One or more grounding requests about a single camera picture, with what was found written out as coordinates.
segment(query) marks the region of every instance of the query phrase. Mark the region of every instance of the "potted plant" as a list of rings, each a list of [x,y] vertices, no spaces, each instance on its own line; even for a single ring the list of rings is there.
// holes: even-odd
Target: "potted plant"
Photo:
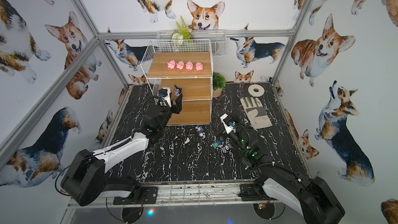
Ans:
[[[221,95],[222,89],[225,87],[225,77],[222,74],[213,73],[213,98]]]

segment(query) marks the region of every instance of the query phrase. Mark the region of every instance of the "wire basket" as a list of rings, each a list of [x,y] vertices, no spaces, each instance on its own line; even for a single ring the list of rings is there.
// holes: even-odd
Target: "wire basket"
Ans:
[[[173,30],[162,30],[157,34],[157,40],[171,40]],[[193,39],[209,39],[213,56],[225,55],[226,32],[224,30],[193,31]]]

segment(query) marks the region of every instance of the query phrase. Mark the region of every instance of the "white tape roll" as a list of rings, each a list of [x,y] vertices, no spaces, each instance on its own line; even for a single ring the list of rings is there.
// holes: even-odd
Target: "white tape roll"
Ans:
[[[264,88],[257,84],[250,85],[248,91],[249,91],[249,94],[253,97],[263,96],[263,94],[265,92]]]

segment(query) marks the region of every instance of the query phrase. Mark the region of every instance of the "dog paw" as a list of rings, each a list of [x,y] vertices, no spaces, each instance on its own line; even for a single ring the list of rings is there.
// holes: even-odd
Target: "dog paw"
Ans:
[[[156,23],[156,22],[158,21],[158,16],[157,16],[156,14],[152,14],[152,15],[149,17],[149,21],[150,21],[151,23]]]
[[[176,18],[176,14],[174,12],[172,12],[172,11],[170,11],[169,13],[166,12],[166,16],[168,18],[171,18],[171,19],[175,19]]]
[[[41,55],[38,56],[37,58],[39,58],[41,61],[47,61],[48,59],[51,58],[51,54],[45,50],[42,50]]]

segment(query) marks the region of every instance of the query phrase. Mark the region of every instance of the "dog ear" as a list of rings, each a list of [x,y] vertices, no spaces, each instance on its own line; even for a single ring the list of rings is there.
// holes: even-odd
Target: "dog ear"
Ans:
[[[316,157],[319,155],[319,151],[317,149],[315,149],[314,147],[311,147],[312,149],[312,157]]]
[[[308,139],[308,129],[304,131],[302,137]]]
[[[356,91],[358,91],[358,89],[350,90],[350,91],[349,91],[349,95],[350,95],[350,96],[353,95]]]
[[[355,37],[354,36],[344,36],[341,37],[341,44],[339,46],[339,51],[343,52],[348,50],[354,45]]]
[[[218,2],[216,5],[212,7],[212,9],[216,12],[216,15],[219,17],[225,9],[224,2]]]
[[[329,17],[326,19],[324,33],[330,29],[333,29],[333,16],[330,14]]]
[[[187,6],[189,11],[191,12],[191,15],[194,16],[196,10],[199,8],[199,6],[197,4],[195,4],[194,2],[192,2],[192,0],[187,0]]]
[[[69,21],[68,23],[73,24],[76,28],[79,28],[79,22],[77,21],[76,14],[72,11],[69,12]]]
[[[58,26],[52,26],[46,24],[45,27],[47,30],[50,32],[51,35],[53,35],[55,38],[60,40],[61,42],[64,42],[63,38],[61,37],[61,28]]]

